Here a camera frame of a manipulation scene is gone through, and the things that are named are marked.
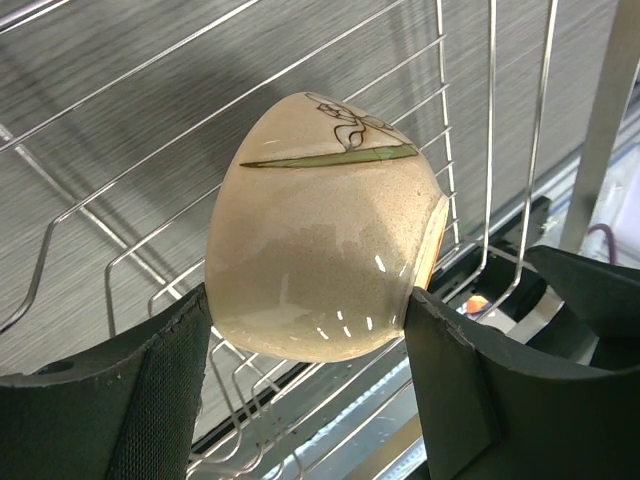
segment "purple cable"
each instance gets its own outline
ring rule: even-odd
[[[611,265],[618,264],[618,252],[616,250],[616,238],[613,235],[613,230],[611,227],[604,223],[596,223],[589,227],[587,235],[591,235],[596,230],[600,230],[604,233],[605,237],[607,237],[607,248],[609,250],[609,263]]]

